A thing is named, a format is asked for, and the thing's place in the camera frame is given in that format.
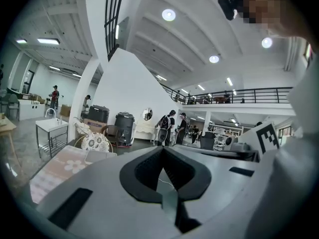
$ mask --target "black trash can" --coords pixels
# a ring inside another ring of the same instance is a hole
[[[131,146],[132,129],[134,116],[129,113],[118,113],[116,115],[115,125],[122,131],[119,146]]]

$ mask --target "round mirror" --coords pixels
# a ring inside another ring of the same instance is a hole
[[[144,110],[143,112],[143,119],[148,121],[151,119],[151,117],[153,116],[153,111],[151,108],[147,108]]]

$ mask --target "black metal railing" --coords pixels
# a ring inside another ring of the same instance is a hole
[[[262,88],[234,91],[221,91],[201,95],[184,96],[181,93],[161,84],[170,97],[182,105],[199,104],[288,104],[287,94],[292,87]]]
[[[116,28],[122,0],[106,0],[105,5],[105,37],[108,60],[111,59],[119,45],[116,43]]]

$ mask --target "white sink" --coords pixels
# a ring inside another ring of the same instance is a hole
[[[65,122],[65,121],[62,121],[61,123],[61,120],[59,119],[45,119],[45,120],[37,120],[35,122],[35,124],[40,127],[41,129],[43,129],[44,131],[46,132],[51,132],[51,131],[54,131],[54,130],[57,130],[59,128],[63,128],[65,126],[68,126],[69,123],[68,122]]]

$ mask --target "window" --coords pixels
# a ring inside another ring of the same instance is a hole
[[[29,94],[29,90],[30,90],[33,76],[34,76],[34,72],[32,72],[30,70],[26,73],[22,93]]]
[[[292,134],[292,128],[291,126],[289,126],[279,130],[278,138],[282,138],[283,136],[287,136],[287,135],[289,136],[291,134]]]
[[[310,46],[310,44],[308,42],[306,44],[306,49],[305,49],[304,56],[305,56],[305,59],[307,60],[307,62],[309,62],[309,59],[311,57],[311,46]]]

